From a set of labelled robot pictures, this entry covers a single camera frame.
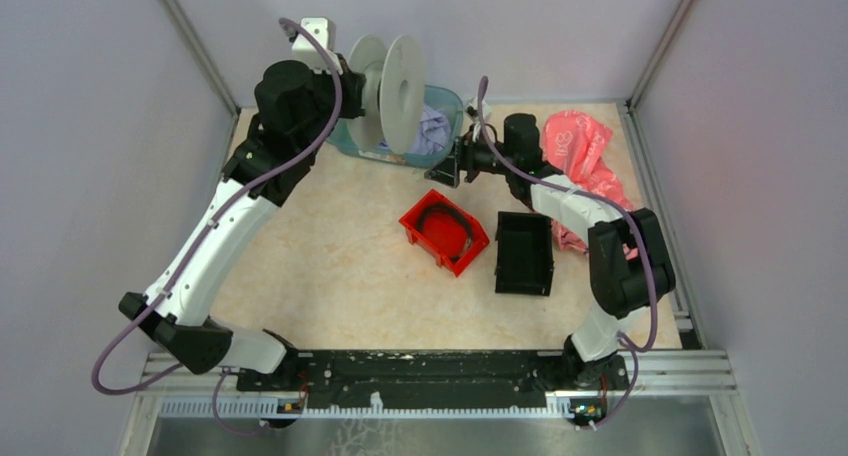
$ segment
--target white cable clip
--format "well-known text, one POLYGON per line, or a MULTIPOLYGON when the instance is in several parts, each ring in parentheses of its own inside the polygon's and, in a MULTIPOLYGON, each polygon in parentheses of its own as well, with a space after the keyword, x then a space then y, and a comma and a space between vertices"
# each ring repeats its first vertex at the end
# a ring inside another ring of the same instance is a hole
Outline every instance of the white cable clip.
POLYGON ((574 186, 571 186, 570 188, 568 188, 568 191, 566 191, 566 192, 565 192, 565 194, 563 195, 563 197, 562 197, 562 200, 563 200, 563 201, 565 201, 565 200, 567 200, 568 198, 572 197, 572 196, 574 195, 574 193, 576 193, 576 192, 577 192, 577 189, 578 189, 578 188, 577 188, 577 183, 572 183, 572 184, 574 184, 574 186))
MULTIPOLYGON (((300 20, 300 25, 305 31, 309 32, 313 39, 318 41, 321 48, 328 53, 327 56, 333 62, 336 71, 342 74, 344 68, 339 62, 339 56, 333 52, 336 25, 327 18, 303 18, 300 20)), ((306 64, 315 73, 329 71, 330 69, 318 49, 312 46, 312 43, 303 34, 298 34, 292 43, 292 59, 306 64)))
POLYGON ((158 298, 159 296, 164 296, 165 299, 168 299, 168 298, 171 297, 172 294, 174 294, 173 291, 165 291, 165 287, 160 286, 160 287, 156 288, 156 296, 150 296, 149 301, 153 301, 154 299, 158 298))
POLYGON ((481 128, 483 126, 482 121, 488 121, 489 117, 492 115, 492 107, 486 104, 486 101, 483 101, 483 117, 480 118, 480 115, 477 114, 477 98, 468 101, 465 105, 465 114, 467 114, 471 118, 471 122, 474 124, 471 130, 471 140, 477 141, 477 138, 480 137, 481 128))

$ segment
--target spool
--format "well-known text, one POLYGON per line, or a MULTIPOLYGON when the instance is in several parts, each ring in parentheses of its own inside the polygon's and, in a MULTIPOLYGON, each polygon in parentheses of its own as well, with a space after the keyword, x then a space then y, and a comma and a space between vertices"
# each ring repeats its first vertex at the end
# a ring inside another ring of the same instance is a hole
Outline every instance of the spool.
POLYGON ((369 151, 385 140, 393 153, 407 152, 424 110, 424 57, 418 43, 403 35, 386 51, 379 37, 363 36, 354 45, 348 66, 365 75, 365 115, 347 122, 353 142, 369 151))

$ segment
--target black cable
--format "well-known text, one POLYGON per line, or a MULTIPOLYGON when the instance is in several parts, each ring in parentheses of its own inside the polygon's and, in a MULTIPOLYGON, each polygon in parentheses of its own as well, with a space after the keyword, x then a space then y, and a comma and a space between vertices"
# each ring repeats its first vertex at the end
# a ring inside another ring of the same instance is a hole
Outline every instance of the black cable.
MULTIPOLYGON (((494 135, 495 135, 494 139, 495 139, 495 141, 497 141, 498 140, 498 130, 497 130, 497 128, 495 128, 492 125, 492 123, 486 123, 486 127, 489 128, 489 130, 492 131, 492 133, 494 133, 494 135)), ((468 128, 468 131, 465 134, 462 135, 462 137, 467 138, 467 137, 471 136, 472 134, 474 134, 474 125, 473 124, 471 125, 470 128, 468 128)))
POLYGON ((445 203, 435 203, 424 208, 424 211, 421 211, 421 214, 418 216, 418 222, 415 224, 415 229, 419 233, 424 234, 422 232, 422 229, 424 228, 424 222, 427 220, 428 217, 430 217, 434 213, 446 214, 450 216, 451 218, 453 218, 454 221, 456 221, 460 226, 462 226, 462 229, 465 230, 465 234, 467 235, 467 238, 465 239, 465 247, 462 248, 462 251, 457 256, 453 256, 450 258, 451 262, 455 263, 459 261, 459 258, 461 258, 466 251, 468 251, 468 248, 471 247, 471 243, 474 241, 474 233, 471 230, 471 223, 468 222, 468 220, 465 219, 465 216, 463 216, 462 213, 459 212, 459 210, 454 208, 453 206, 450 206, 445 203))

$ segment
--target teal plastic basket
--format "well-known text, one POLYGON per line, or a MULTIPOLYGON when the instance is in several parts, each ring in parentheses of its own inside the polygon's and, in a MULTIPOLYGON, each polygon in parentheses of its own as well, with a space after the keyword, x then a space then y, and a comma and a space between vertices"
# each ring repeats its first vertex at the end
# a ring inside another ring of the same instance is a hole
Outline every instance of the teal plastic basket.
POLYGON ((437 86, 427 86, 424 88, 424 104, 433 109, 441 110, 448 118, 448 123, 451 127, 451 135, 448 138, 448 144, 438 153, 433 154, 394 154, 388 149, 374 148, 370 151, 363 151, 356 147, 353 140, 350 138, 350 132, 347 129, 347 122, 342 121, 336 125, 327 142, 339 148, 344 154, 357 158, 370 159, 373 161, 382 161, 385 163, 402 164, 406 166, 415 166, 418 168, 431 168, 439 161, 445 158, 453 148, 453 143, 456 137, 459 136, 459 131, 462 129, 462 100, 453 91, 437 86))

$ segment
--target black mounting plate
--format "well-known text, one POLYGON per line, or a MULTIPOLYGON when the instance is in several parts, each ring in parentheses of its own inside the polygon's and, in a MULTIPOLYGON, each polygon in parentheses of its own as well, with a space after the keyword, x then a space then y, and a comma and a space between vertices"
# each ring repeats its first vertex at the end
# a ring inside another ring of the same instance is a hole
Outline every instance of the black mounting plate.
MULTIPOLYGON (((380 393, 386 409, 542 408, 545 392, 577 388, 563 373, 561 351, 332 351, 299 350, 275 374, 242 370, 239 391, 298 391, 309 407, 367 408, 380 393)), ((607 388, 628 385, 624 360, 604 370, 607 388)))

